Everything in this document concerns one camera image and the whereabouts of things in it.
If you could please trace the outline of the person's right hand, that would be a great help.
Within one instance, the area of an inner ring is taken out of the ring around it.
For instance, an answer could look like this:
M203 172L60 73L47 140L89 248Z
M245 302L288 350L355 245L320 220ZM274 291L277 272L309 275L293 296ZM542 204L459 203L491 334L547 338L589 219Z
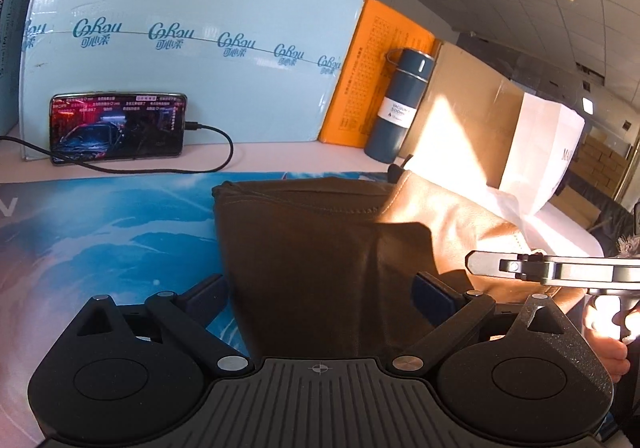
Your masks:
M582 332L614 383L630 369L628 346L620 339L620 327L614 317L622 310L615 295L591 297L585 307Z

